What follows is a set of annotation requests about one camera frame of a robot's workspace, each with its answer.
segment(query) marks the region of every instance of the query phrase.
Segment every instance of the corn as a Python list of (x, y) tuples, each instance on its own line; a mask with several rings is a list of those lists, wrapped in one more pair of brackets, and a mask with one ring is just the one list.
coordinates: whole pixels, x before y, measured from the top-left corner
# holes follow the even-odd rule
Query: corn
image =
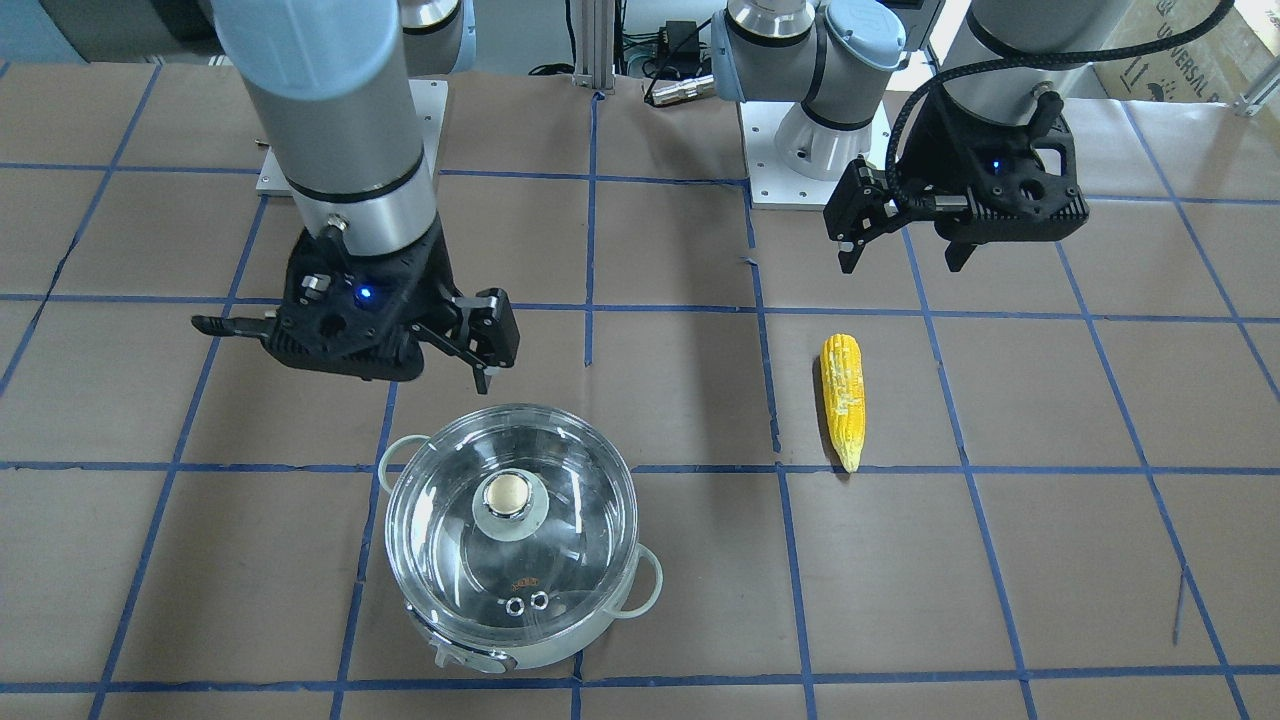
[(856, 473), (867, 439), (867, 393), (863, 389), (863, 351), (847, 334), (835, 334), (822, 346), (822, 395), (827, 430), (840, 464)]

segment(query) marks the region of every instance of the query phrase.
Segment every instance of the cardboard box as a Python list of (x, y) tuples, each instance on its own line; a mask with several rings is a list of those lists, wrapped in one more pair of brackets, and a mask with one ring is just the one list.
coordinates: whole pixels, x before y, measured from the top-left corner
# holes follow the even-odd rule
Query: cardboard box
[[(1135, 0), (1107, 47), (1149, 42), (1203, 20), (1219, 0)], [(1111, 97), (1158, 102), (1234, 102), (1280, 54), (1280, 0), (1236, 0), (1208, 35), (1167, 53), (1098, 63)], [(1280, 146), (1280, 100), (1253, 118)]]

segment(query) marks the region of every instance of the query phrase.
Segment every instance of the floor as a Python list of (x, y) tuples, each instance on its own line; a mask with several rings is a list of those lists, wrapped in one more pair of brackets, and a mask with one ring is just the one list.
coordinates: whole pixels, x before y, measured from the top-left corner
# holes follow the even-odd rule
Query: floor
[[(191, 329), (269, 307), (300, 225), (233, 70), (0, 68), (0, 717), (1280, 717), (1280, 154), (1248, 123), (1073, 100), (1082, 232), (952, 275), (911, 227), (849, 278), (818, 215), (749, 206), (731, 105), (449, 82), (456, 275), (525, 337), (488, 397), (438, 354), (388, 386)], [(371, 464), (511, 401), (620, 447), (666, 591), (558, 665), (442, 671)]]

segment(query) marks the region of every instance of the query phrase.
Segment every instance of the lid knob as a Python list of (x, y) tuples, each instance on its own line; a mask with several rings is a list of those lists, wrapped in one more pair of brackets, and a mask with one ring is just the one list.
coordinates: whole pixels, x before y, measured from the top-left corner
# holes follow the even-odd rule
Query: lid knob
[(498, 518), (515, 518), (529, 507), (529, 480), (516, 473), (502, 473), (484, 488), (484, 505)]

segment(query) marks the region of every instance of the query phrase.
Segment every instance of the blue tape grid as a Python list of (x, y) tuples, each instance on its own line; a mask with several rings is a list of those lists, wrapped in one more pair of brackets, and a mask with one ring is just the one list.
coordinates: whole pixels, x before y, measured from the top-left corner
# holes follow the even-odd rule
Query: blue tape grid
[[(9, 69), (9, 63), (0, 65), (0, 78), (5, 76)], [(78, 172), (101, 172), (104, 173), (102, 182), (99, 184), (97, 191), (86, 210), (76, 234), (73, 236), (72, 243), (67, 252), (61, 258), (55, 269), (54, 277), (50, 283), (50, 288), (45, 295), (35, 293), (0, 293), (0, 301), (40, 301), (32, 320), (19, 342), (18, 350), (15, 350), (14, 356), (10, 359), (5, 368), (5, 374), (0, 379), (0, 395), (3, 395), (8, 383), (12, 380), (14, 369), (17, 368), (26, 347), (31, 342), (36, 327), (38, 324), (40, 316), (44, 313), (45, 306), (49, 302), (161, 302), (161, 304), (219, 304), (223, 306), (223, 314), (227, 315), (234, 304), (259, 304), (269, 305), (275, 304), (275, 299), (241, 299), (237, 297), (236, 292), (239, 286), (241, 278), (243, 277), (244, 266), (248, 261), (253, 240), (256, 237), (257, 229), (260, 227), (262, 213), (265, 211), (265, 200), (260, 202), (257, 213), (253, 219), (253, 224), (250, 229), (248, 238), (244, 245), (244, 250), (241, 255), (239, 263), (237, 265), (236, 275), (232, 287), (227, 296), (220, 297), (165, 297), (165, 296), (91, 296), (91, 295), (59, 295), (54, 290), (60, 277), (61, 269), (70, 256), (70, 252), (79, 243), (84, 229), (87, 228), (90, 219), (92, 218), (93, 210), (101, 201), (102, 193), (105, 192), (106, 184), (113, 174), (115, 173), (131, 173), (131, 172), (147, 172), (147, 173), (223, 173), (223, 174), (256, 174), (259, 170), (256, 168), (195, 168), (195, 167), (151, 167), (151, 165), (120, 165), (119, 160), (124, 154), (125, 146), (129, 137), (132, 136), (134, 128), (137, 127), (138, 118), (143, 111), (147, 99), (155, 86), (156, 78), (160, 73), (160, 68), (156, 68), (152, 73), (150, 82), (143, 91), (143, 95), (138, 102), (138, 106), (131, 118), (129, 126), (125, 129), (124, 137), (116, 149), (113, 160), (108, 165), (84, 165), (84, 164), (40, 164), (40, 163), (0, 163), (0, 169), (44, 169), (44, 170), (78, 170)], [(210, 343), (209, 352), (205, 357), (205, 364), (201, 369), (200, 379), (197, 380), (196, 389), (192, 395), (191, 404), (188, 405), (188, 411), (183, 423), (182, 432), (179, 434), (178, 445), (174, 448), (173, 459), (170, 462), (96, 462), (96, 461), (14, 461), (6, 460), (0, 461), (0, 469), (32, 469), (32, 470), (61, 470), (61, 469), (83, 469), (83, 470), (154, 470), (165, 471), (165, 482), (161, 488), (160, 497), (156, 502), (156, 510), (152, 515), (151, 525), (148, 528), (147, 538), (143, 544), (143, 551), (138, 561), (137, 570), (134, 573), (133, 583), (131, 584), (129, 594), (125, 601), (125, 606), (122, 611), (120, 621), (116, 628), (115, 637), (113, 639), (111, 650), (108, 655), (108, 661), (102, 671), (102, 676), (96, 683), (0, 683), (0, 693), (93, 693), (95, 700), (90, 711), (90, 719), (95, 720), (101, 712), (102, 702), (108, 693), (116, 692), (294, 692), (300, 689), (308, 689), (316, 692), (333, 692), (334, 700), (332, 705), (330, 717), (337, 720), (340, 717), (342, 700), (346, 692), (365, 692), (365, 691), (385, 691), (385, 689), (499, 689), (499, 688), (530, 688), (530, 689), (570, 689), (572, 692), (571, 701), (571, 720), (579, 720), (581, 716), (581, 689), (582, 688), (608, 688), (608, 687), (681, 687), (681, 685), (762, 685), (762, 684), (782, 684), (782, 685), (803, 685), (805, 688), (806, 711), (809, 717), (817, 717), (817, 708), (814, 702), (814, 687), (822, 684), (859, 684), (859, 683), (932, 683), (932, 682), (997, 682), (997, 680), (1016, 680), (1023, 688), (1024, 701), (1027, 703), (1028, 716), (1036, 717), (1034, 701), (1030, 696), (1029, 682), (1033, 679), (1052, 679), (1052, 678), (1121, 678), (1121, 676), (1183, 676), (1183, 675), (1207, 675), (1207, 676), (1222, 676), (1231, 691), (1233, 698), (1236, 703), (1236, 708), (1242, 717), (1248, 717), (1248, 712), (1244, 707), (1243, 698), (1239, 693), (1238, 685), (1235, 683), (1235, 676), (1238, 675), (1280, 675), (1280, 665), (1231, 665), (1225, 652), (1222, 651), (1221, 642), (1217, 638), (1216, 630), (1213, 629), (1212, 620), (1208, 615), (1208, 610), (1204, 606), (1204, 601), (1199, 593), (1199, 588), (1196, 584), (1194, 574), (1187, 564), (1185, 555), (1181, 548), (1181, 543), (1178, 538), (1172, 518), (1164, 502), (1160, 493), (1160, 488), (1156, 483), (1156, 477), (1158, 475), (1239, 475), (1239, 477), (1280, 477), (1280, 468), (1190, 468), (1190, 466), (1152, 466), (1147, 462), (1146, 455), (1142, 450), (1140, 439), (1137, 434), (1137, 428), (1133, 424), (1132, 416), (1128, 413), (1124, 397), (1120, 393), (1117, 382), (1115, 380), (1115, 374), (1110, 366), (1106, 356), (1106, 351), (1101, 343), (1101, 337), (1097, 333), (1096, 320), (1106, 319), (1111, 322), (1162, 322), (1162, 323), (1230, 323), (1235, 324), (1240, 333), (1244, 336), (1254, 360), (1258, 363), (1260, 369), (1267, 379), (1276, 397), (1280, 398), (1280, 391), (1276, 388), (1276, 382), (1266, 363), (1262, 360), (1252, 337), (1248, 332), (1248, 325), (1251, 324), (1280, 324), (1280, 318), (1247, 318), (1240, 316), (1233, 304), (1230, 296), (1226, 292), (1217, 272), (1215, 270), (1208, 254), (1204, 250), (1198, 234), (1192, 227), (1189, 218), (1187, 217), (1184, 205), (1187, 204), (1215, 204), (1215, 205), (1263, 205), (1263, 206), (1280, 206), (1280, 201), (1276, 200), (1222, 200), (1222, 199), (1206, 199), (1206, 197), (1179, 197), (1170, 184), (1167, 176), (1156, 160), (1155, 154), (1151, 150), (1149, 143), (1143, 136), (1140, 128), (1138, 127), (1135, 119), (1128, 108), (1125, 111), (1128, 119), (1138, 135), (1139, 142), (1142, 143), (1144, 151), (1147, 152), (1149, 160), (1156, 168), (1157, 174), (1161, 178), (1162, 184), (1167, 192), (1167, 197), (1144, 197), (1144, 196), (1092, 196), (1097, 200), (1116, 200), (1116, 201), (1132, 201), (1132, 202), (1172, 202), (1178, 209), (1188, 233), (1190, 234), (1197, 251), (1199, 252), (1206, 268), (1208, 269), (1213, 282), (1222, 296), (1224, 304), (1228, 307), (1228, 316), (1189, 316), (1189, 315), (1107, 315), (1107, 316), (1094, 316), (1089, 313), (1083, 295), (1079, 290), (1071, 268), (1068, 263), (1065, 252), (1059, 249), (1064, 269), (1068, 273), (1068, 278), (1076, 295), (1076, 300), (1080, 305), (1079, 314), (1069, 313), (983, 313), (983, 311), (947, 311), (947, 310), (932, 310), (928, 307), (927, 299), (924, 296), (923, 281), (919, 274), (919, 268), (915, 260), (914, 249), (910, 245), (910, 237), (906, 237), (909, 259), (913, 269), (913, 275), (915, 278), (916, 290), (922, 300), (922, 310), (859, 310), (859, 309), (822, 309), (822, 307), (768, 307), (764, 304), (762, 286), (760, 286), (760, 270), (758, 266), (753, 266), (753, 284), (755, 291), (755, 306), (754, 307), (736, 307), (736, 306), (695, 306), (695, 305), (671, 305), (671, 306), (653, 306), (653, 305), (595, 305), (594, 304), (594, 219), (595, 219), (595, 188), (599, 182), (618, 182), (618, 183), (653, 183), (653, 184), (722, 184), (722, 186), (736, 186), (744, 190), (744, 208), (746, 213), (748, 223), (748, 245), (749, 247), (755, 247), (754, 228), (751, 227), (750, 219), (750, 195), (748, 182), (744, 179), (727, 179), (727, 178), (705, 178), (705, 179), (673, 179), (673, 178), (648, 178), (648, 177), (626, 177), (626, 176), (602, 176), (596, 172), (596, 142), (598, 142), (598, 111), (596, 105), (603, 100), (603, 96), (595, 95), (591, 99), (591, 146), (590, 146), (590, 172), (588, 174), (576, 173), (518, 173), (518, 172), (485, 172), (485, 170), (440, 170), (442, 174), (457, 174), (457, 176), (477, 176), (477, 177), (506, 177), (506, 178), (532, 178), (532, 179), (573, 179), (573, 181), (586, 181), (589, 183), (589, 231), (588, 231), (588, 278), (586, 278), (586, 300), (582, 305), (572, 304), (524, 304), (520, 307), (526, 310), (564, 310), (564, 311), (584, 311), (588, 315), (586, 325), (586, 352), (584, 361), (590, 364), (591, 360), (591, 316), (595, 311), (663, 311), (663, 313), (724, 313), (724, 314), (751, 314), (754, 313), (758, 318), (758, 327), (760, 334), (760, 352), (762, 361), (764, 365), (764, 378), (765, 378), (765, 392), (769, 401), (769, 414), (771, 414), (771, 430), (774, 441), (774, 450), (780, 450), (780, 432), (777, 424), (777, 413), (773, 401), (773, 378), (772, 378), (772, 363), (768, 351), (768, 338), (767, 338), (767, 315), (887, 315), (887, 316), (919, 316), (925, 322), (927, 329), (929, 331), (931, 345), (936, 355), (936, 360), (940, 363), (940, 382), (945, 389), (945, 398), (947, 402), (947, 410), (950, 419), (952, 421), (952, 428), (956, 434), (957, 448), (960, 451), (961, 464), (955, 466), (863, 466), (859, 471), (864, 474), (906, 474), (906, 473), (933, 473), (933, 474), (964, 474), (966, 483), (970, 489), (970, 500), (974, 503), (974, 511), (978, 518), (979, 529), (983, 534), (983, 542), (988, 552), (988, 561), (992, 566), (993, 579), (997, 585), (997, 592), (1001, 598), (1002, 611), (1005, 614), (1006, 626), (1010, 634), (1010, 646), (1015, 656), (1015, 670), (991, 670), (991, 671), (948, 671), (948, 673), (854, 673), (854, 674), (814, 674), (812, 671), (812, 665), (809, 660), (808, 648), (808, 632), (804, 619), (804, 600), (803, 588), (800, 585), (800, 571), (799, 560), (796, 556), (794, 523), (791, 519), (790, 510), (790, 491), (787, 486), (788, 474), (805, 474), (805, 473), (831, 473), (840, 471), (838, 468), (828, 465), (785, 465), (782, 462), (776, 462), (773, 465), (644, 465), (634, 469), (635, 473), (669, 473), (669, 474), (687, 474), (687, 473), (776, 473), (780, 484), (780, 497), (783, 506), (783, 525), (787, 536), (787, 550), (788, 550), (788, 564), (791, 569), (792, 578), (792, 593), (796, 612), (796, 628), (797, 638), (800, 643), (800, 656), (801, 656), (801, 673), (800, 674), (786, 674), (786, 675), (763, 675), (763, 676), (727, 676), (727, 675), (696, 675), (696, 676), (636, 676), (636, 678), (607, 678), (599, 680), (584, 680), (582, 679), (582, 655), (579, 653), (575, 657), (573, 675), (571, 678), (563, 679), (488, 679), (476, 678), (466, 680), (421, 680), (421, 679), (404, 679), (404, 680), (349, 680), (347, 678), (349, 671), (351, 652), (355, 643), (356, 624), (358, 620), (360, 603), (362, 598), (364, 580), (367, 571), (367, 562), (370, 556), (370, 548), (372, 544), (372, 528), (375, 525), (375, 512), (378, 503), (378, 482), (376, 478), (371, 478), (370, 482), (370, 506), (369, 515), (366, 518), (366, 525), (361, 539), (361, 553), (360, 562), (357, 566), (357, 577), (352, 587), (352, 601), (348, 609), (347, 629), (343, 638), (343, 650), (339, 662), (338, 676), (334, 680), (297, 680), (285, 683), (269, 683), (269, 684), (252, 684), (252, 683), (216, 683), (216, 682), (191, 682), (191, 683), (148, 683), (148, 682), (116, 682), (113, 680), (113, 674), (115, 664), (119, 660), (119, 653), (123, 647), (124, 637), (128, 630), (129, 620), (132, 619), (133, 609), (137, 603), (137, 597), (141, 591), (142, 580), (146, 574), (146, 566), (151, 556), (151, 551), (155, 544), (156, 536), (159, 533), (160, 521), (164, 515), (164, 509), (168, 502), (168, 497), (172, 492), (173, 482), (179, 471), (207, 471), (207, 473), (287, 473), (287, 471), (312, 471), (312, 473), (370, 473), (372, 475), (371, 465), (285, 465), (285, 464), (207, 464), (207, 462), (182, 462), (182, 454), (186, 447), (191, 425), (195, 421), (195, 416), (198, 410), (200, 400), (204, 395), (205, 386), (209, 379), (209, 373), (211, 372), (214, 357), (218, 351), (219, 341), (214, 340)], [(1047, 319), (1047, 320), (1083, 320), (1088, 324), (1091, 336), (1094, 341), (1096, 350), (1098, 351), (1100, 359), (1103, 364), (1103, 369), (1108, 377), (1108, 382), (1112, 386), (1112, 392), (1115, 395), (1116, 402), (1120, 406), (1121, 415), (1125, 419), (1126, 429), (1134, 442), (1135, 450), (1140, 459), (1139, 466), (1055, 466), (1055, 468), (1042, 468), (1042, 466), (983, 466), (972, 465), (968, 461), (968, 455), (964, 451), (963, 437), (960, 433), (959, 416), (956, 414), (954, 398), (950, 393), (950, 383), (946, 379), (946, 369), (942, 363), (941, 346), (937, 342), (937, 334), (933, 328), (933, 318), (1030, 318), (1030, 319)], [(387, 407), (384, 411), (383, 429), (379, 437), (379, 454), (387, 447), (390, 424), (394, 416), (397, 386), (390, 386), (388, 389)], [(975, 474), (982, 473), (1006, 473), (1006, 474), (1124, 474), (1124, 475), (1143, 475), (1147, 478), (1153, 498), (1156, 500), (1157, 507), (1160, 510), (1161, 518), (1165, 523), (1166, 530), (1169, 532), (1170, 541), (1174, 546), (1175, 553), (1178, 555), (1179, 562), (1183, 564), (1188, 570), (1188, 583), (1192, 591), (1192, 596), (1196, 601), (1197, 609), (1201, 614), (1202, 621), (1210, 634), (1211, 642), (1213, 644), (1215, 652), (1219, 659), (1217, 665), (1199, 665), (1199, 666), (1151, 666), (1151, 667), (1057, 667), (1057, 669), (1030, 669), (1027, 667), (1021, 659), (1020, 643), (1016, 634), (1016, 628), (1012, 621), (1012, 615), (1009, 609), (1007, 597), (1004, 588), (1004, 582), (1000, 574), (998, 560), (995, 555), (995, 548), (991, 541), (989, 530), (986, 525), (986, 516), (982, 509), (982, 500), (978, 493), (977, 484), (974, 482)]]

